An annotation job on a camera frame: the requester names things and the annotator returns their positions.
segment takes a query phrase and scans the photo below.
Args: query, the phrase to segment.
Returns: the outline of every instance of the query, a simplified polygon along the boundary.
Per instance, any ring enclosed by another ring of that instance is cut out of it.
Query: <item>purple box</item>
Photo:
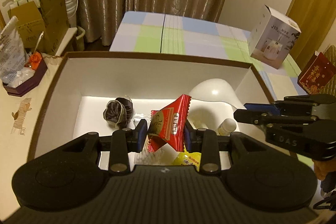
[[[7,91],[8,95],[22,97],[25,95],[28,91],[31,91],[34,87],[38,86],[41,82],[43,75],[47,71],[47,64],[44,62],[44,60],[41,60],[41,63],[39,64],[37,70],[35,71],[34,75],[29,78],[27,81],[23,82],[21,85],[19,85],[16,88],[11,88],[7,86],[7,84],[2,84],[5,90]]]

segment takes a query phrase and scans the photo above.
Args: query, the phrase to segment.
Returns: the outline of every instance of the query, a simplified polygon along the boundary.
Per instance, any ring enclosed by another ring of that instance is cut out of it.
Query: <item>checkered tablecloth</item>
[[[252,63],[274,100],[305,95],[297,84],[301,70],[288,55],[275,69],[249,55],[250,32],[226,25],[165,14],[126,12],[110,51],[194,55]]]

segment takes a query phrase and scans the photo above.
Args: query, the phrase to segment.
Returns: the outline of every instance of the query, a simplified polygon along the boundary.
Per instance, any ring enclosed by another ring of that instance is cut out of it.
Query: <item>red box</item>
[[[335,66],[320,52],[308,61],[297,83],[308,94],[318,94],[335,74]]]
[[[44,60],[41,60],[41,63],[37,67],[34,75],[29,78],[27,81],[23,82],[21,85],[17,86],[16,88],[12,88],[7,86],[7,84],[2,84],[5,90],[7,91],[8,95],[22,97],[25,95],[28,91],[31,91],[33,88],[39,85],[41,82],[43,75],[47,71],[47,64],[44,62]]]

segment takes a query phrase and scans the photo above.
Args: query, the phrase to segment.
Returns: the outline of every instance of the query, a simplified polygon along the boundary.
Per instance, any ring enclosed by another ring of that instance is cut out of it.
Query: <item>white wall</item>
[[[331,25],[330,30],[325,39],[323,40],[318,51],[324,52],[330,44],[336,46],[336,19],[334,20],[333,25]]]

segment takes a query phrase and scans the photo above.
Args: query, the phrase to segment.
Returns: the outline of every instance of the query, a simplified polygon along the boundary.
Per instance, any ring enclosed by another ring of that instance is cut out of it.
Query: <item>yellow snack package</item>
[[[180,152],[172,165],[195,165],[197,171],[200,170],[201,153],[189,153],[185,147],[184,152]]]

